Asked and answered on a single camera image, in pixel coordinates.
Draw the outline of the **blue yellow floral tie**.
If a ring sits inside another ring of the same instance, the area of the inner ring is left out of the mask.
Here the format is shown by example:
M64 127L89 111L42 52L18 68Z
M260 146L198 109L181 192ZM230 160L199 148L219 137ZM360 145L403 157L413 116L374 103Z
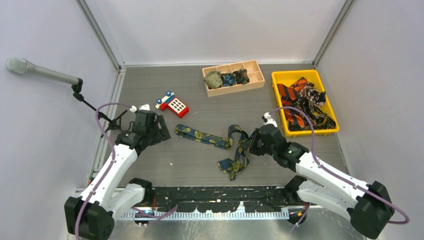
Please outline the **blue yellow floral tie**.
M219 148L222 150L230 150L236 147L234 158L225 158L217 162L217 166L222 173L229 175L229 180L234 181L240 172L245 170L250 164L247 157L247 151L241 148L241 144L245 143L249 135L237 124L232 124L227 129L227 137L216 136L196 130L192 127L177 124L175 134L179 137L196 141Z

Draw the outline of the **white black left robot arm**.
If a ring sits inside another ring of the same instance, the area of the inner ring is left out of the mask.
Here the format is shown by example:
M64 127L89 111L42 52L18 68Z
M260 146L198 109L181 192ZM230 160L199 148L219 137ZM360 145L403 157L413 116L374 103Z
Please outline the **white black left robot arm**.
M68 233L79 240L107 240L116 221L131 207L148 207L153 202L152 184L135 178L117 195L118 184L147 147L171 137L163 115L139 109L130 129L121 131L112 144L107 163L78 196L70 196L64 204Z

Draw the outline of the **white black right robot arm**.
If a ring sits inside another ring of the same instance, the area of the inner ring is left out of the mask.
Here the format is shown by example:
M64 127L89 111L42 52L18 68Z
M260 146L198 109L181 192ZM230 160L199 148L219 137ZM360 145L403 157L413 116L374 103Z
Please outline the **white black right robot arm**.
M369 239L377 239L395 213L382 183L369 184L339 171L315 158L305 146L287 141L274 125L255 129L240 147L255 156L270 155L281 167L297 174L285 185L288 203L305 202L326 208Z

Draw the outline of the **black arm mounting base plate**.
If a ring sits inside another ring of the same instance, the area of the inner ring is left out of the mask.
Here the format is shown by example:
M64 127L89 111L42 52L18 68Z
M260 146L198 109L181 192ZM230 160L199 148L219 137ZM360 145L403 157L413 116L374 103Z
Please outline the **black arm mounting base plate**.
M280 186L155 187L153 196L121 219L162 221L306 220L307 203Z

